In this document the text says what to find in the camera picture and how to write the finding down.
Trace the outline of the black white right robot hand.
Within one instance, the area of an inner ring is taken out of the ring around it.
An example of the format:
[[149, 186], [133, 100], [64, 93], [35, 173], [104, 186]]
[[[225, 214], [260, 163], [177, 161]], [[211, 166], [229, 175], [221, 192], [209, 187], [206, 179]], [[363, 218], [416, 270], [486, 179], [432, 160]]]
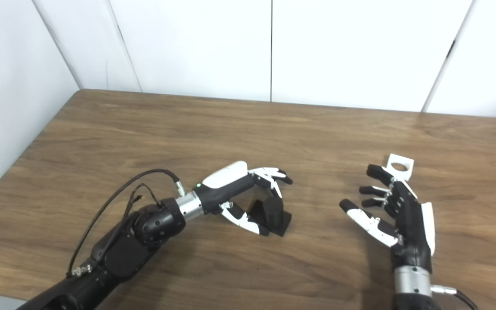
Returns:
[[433, 207], [419, 202], [407, 182], [386, 167], [370, 164], [366, 174], [384, 187], [361, 186], [360, 193], [374, 198], [361, 202], [343, 199], [340, 208], [366, 233], [390, 248], [392, 269], [412, 266], [432, 273], [435, 251]]

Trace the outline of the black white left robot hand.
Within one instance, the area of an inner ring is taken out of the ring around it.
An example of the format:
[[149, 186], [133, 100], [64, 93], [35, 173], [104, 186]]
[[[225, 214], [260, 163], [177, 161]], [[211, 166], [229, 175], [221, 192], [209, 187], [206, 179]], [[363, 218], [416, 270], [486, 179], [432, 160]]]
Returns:
[[232, 198], [255, 185], [270, 189], [274, 197], [281, 198], [278, 180], [293, 184], [287, 173], [277, 167], [249, 169], [245, 161], [236, 161], [209, 175], [193, 191], [205, 214], [221, 214], [246, 231], [267, 236], [269, 229], [256, 222], [246, 211], [232, 202]]

